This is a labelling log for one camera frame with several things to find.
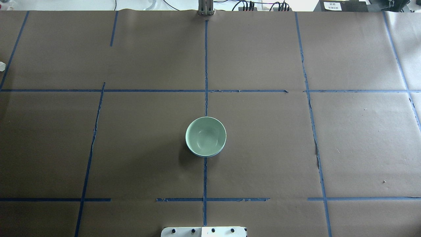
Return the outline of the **black box with label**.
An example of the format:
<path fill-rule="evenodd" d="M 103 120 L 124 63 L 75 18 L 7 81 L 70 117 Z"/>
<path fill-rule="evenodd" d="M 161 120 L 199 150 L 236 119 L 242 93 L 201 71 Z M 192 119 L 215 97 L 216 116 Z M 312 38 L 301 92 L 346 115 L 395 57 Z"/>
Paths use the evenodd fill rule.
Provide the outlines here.
<path fill-rule="evenodd" d="M 358 0 L 319 0 L 314 12 L 369 12 L 367 3 Z"/>

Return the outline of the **blue bowl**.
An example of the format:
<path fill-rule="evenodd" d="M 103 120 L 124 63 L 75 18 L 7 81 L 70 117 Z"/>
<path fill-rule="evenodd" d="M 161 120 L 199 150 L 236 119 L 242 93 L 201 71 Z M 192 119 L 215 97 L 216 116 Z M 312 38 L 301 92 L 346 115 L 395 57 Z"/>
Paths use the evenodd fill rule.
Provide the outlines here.
<path fill-rule="evenodd" d="M 220 154 L 225 146 L 189 146 L 187 145 L 188 150 L 197 157 L 210 158 Z"/>

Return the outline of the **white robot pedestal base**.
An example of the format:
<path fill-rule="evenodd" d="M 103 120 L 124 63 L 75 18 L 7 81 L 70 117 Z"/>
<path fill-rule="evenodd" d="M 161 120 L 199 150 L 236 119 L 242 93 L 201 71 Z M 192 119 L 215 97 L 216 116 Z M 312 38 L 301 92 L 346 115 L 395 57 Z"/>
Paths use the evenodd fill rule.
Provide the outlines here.
<path fill-rule="evenodd" d="M 247 237 L 246 227 L 242 226 L 184 226 L 165 227 L 161 237 Z"/>

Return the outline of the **aluminium frame post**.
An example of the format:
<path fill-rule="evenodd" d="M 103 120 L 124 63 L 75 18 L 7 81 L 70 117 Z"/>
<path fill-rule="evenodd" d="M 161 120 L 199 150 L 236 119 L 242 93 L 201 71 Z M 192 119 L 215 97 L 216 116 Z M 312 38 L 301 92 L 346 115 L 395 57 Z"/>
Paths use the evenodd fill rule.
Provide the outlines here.
<path fill-rule="evenodd" d="M 214 15 L 214 0 L 198 0 L 198 15 Z"/>

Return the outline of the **black power strip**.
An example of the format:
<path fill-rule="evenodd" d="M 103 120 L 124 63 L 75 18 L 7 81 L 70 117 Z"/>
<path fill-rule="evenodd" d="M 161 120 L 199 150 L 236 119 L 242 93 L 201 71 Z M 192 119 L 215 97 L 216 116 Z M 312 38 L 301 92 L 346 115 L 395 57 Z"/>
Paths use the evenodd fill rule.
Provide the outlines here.
<path fill-rule="evenodd" d="M 277 1 L 275 3 L 254 2 L 238 0 L 238 3 L 233 7 L 232 11 L 238 10 L 240 12 L 292 12 L 293 9 L 286 1 Z"/>

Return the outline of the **green bowl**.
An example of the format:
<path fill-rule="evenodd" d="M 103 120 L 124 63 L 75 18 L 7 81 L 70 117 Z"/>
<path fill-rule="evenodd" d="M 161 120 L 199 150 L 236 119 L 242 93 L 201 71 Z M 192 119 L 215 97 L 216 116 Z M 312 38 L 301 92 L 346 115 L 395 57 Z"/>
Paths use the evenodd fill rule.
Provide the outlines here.
<path fill-rule="evenodd" d="M 185 141 L 189 146 L 223 146 L 227 142 L 227 131 L 218 119 L 200 117 L 188 125 Z"/>

